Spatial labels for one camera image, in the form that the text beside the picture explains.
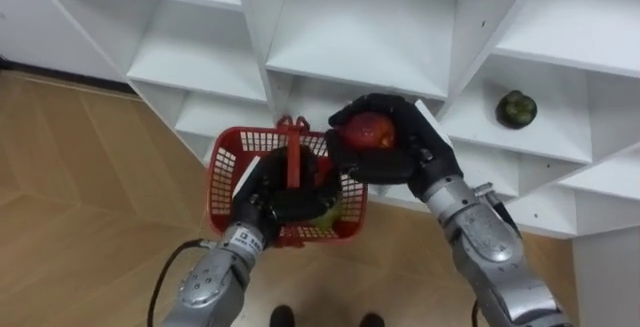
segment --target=red basket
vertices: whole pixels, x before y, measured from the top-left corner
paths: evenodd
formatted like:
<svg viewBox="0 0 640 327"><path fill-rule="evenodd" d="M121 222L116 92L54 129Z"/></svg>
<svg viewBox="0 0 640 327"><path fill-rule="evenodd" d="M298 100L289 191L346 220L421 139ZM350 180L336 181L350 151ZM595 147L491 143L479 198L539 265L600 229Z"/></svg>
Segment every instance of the red basket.
<svg viewBox="0 0 640 327"><path fill-rule="evenodd" d="M324 134L310 132L307 121L298 117L293 124L291 117L283 117L276 128L233 127L225 130L216 140L209 165L209 193L207 210L213 229L222 234L230 222L232 193L238 180L255 156L265 156L269 151L289 145L289 187L299 182L299 144L308 146L318 157L318 167L323 175L331 168L327 156ZM281 232L277 247L304 247L305 242L336 242L356 235L364 221L367 204L367 186L347 175L341 176L342 214L330 230L322 230L307 223L287 224Z"/></svg>

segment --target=shoe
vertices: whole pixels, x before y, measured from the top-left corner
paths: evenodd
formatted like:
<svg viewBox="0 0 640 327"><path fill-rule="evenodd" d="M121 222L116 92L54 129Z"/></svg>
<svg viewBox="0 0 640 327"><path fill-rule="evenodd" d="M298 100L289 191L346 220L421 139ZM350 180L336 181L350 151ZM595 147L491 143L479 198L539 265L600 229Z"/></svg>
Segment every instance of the shoe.
<svg viewBox="0 0 640 327"><path fill-rule="evenodd" d="M269 327L295 327L293 310L289 306L278 306L271 312Z"/></svg>
<svg viewBox="0 0 640 327"><path fill-rule="evenodd" d="M360 327L384 327L384 320L375 313L367 313L360 321Z"/></svg>

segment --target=white wall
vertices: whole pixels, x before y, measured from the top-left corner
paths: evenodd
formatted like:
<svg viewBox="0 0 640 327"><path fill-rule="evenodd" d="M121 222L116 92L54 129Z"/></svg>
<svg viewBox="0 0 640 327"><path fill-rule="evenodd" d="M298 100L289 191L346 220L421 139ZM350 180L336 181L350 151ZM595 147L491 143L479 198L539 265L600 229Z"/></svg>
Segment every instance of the white wall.
<svg viewBox="0 0 640 327"><path fill-rule="evenodd" d="M0 0L0 55L39 67L122 80L50 0Z"/></svg>
<svg viewBox="0 0 640 327"><path fill-rule="evenodd" d="M573 240L581 327L640 326L640 229Z"/></svg>

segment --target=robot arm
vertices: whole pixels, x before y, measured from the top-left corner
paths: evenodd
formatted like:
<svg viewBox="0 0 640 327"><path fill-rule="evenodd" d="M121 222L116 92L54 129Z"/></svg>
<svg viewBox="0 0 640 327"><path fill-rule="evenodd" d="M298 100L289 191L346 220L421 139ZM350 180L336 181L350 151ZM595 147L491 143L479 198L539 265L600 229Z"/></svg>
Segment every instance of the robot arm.
<svg viewBox="0 0 640 327"><path fill-rule="evenodd" d="M456 267L490 326L571 326L547 285L529 268L515 225L495 212L502 202L492 190L474 191L460 176L450 176L421 200L444 228Z"/></svg>
<svg viewBox="0 0 640 327"><path fill-rule="evenodd" d="M164 327L229 327L244 305L249 274L264 248L255 227L235 223L189 271Z"/></svg>
<svg viewBox="0 0 640 327"><path fill-rule="evenodd" d="M515 223L489 188L474 191L464 181L451 146L427 114L384 94L359 98L329 119L338 127L355 114L389 116L396 148L352 151L338 133L327 131L334 164L363 183L408 184L437 217L451 245L458 271L477 296L492 327L570 327L548 287L529 267Z"/></svg>
<svg viewBox="0 0 640 327"><path fill-rule="evenodd" d="M307 221L333 206L340 190L338 171L329 171L334 178L316 186L315 157L302 147L300 187L287 188L286 152L272 151L247 172L233 198L230 225L219 242L207 242L208 253L183 279L164 327L231 326L244 305L249 274L263 250L280 235L282 223Z"/></svg>

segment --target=red apple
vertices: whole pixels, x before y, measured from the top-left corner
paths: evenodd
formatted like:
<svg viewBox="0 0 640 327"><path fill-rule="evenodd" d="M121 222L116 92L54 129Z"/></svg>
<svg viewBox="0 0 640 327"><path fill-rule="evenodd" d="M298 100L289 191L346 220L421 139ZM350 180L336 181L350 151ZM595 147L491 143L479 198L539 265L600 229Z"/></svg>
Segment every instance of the red apple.
<svg viewBox="0 0 640 327"><path fill-rule="evenodd" d="M357 114L338 132L345 143L355 149L393 148L395 128L389 117L375 112Z"/></svg>

